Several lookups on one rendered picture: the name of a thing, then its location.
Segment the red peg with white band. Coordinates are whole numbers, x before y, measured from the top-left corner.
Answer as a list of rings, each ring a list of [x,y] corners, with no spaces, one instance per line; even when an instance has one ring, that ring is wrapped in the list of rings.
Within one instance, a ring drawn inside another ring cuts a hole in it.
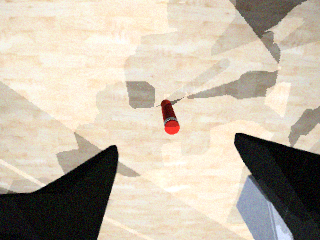
[[[172,108],[172,105],[169,100],[163,100],[161,102],[161,109],[164,121],[164,129],[168,134],[176,134],[180,125]]]

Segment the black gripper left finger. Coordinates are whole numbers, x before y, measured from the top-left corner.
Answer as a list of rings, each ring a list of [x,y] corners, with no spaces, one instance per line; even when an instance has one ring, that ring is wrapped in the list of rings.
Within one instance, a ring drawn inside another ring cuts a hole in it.
[[[77,168],[30,193],[0,194],[0,235],[29,240],[97,240],[117,174],[110,145]]]

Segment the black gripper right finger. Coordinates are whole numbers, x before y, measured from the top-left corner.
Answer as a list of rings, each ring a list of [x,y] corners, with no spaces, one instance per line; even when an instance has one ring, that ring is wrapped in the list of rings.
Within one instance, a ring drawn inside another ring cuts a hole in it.
[[[296,240],[320,240],[320,154],[236,133],[234,146]]]

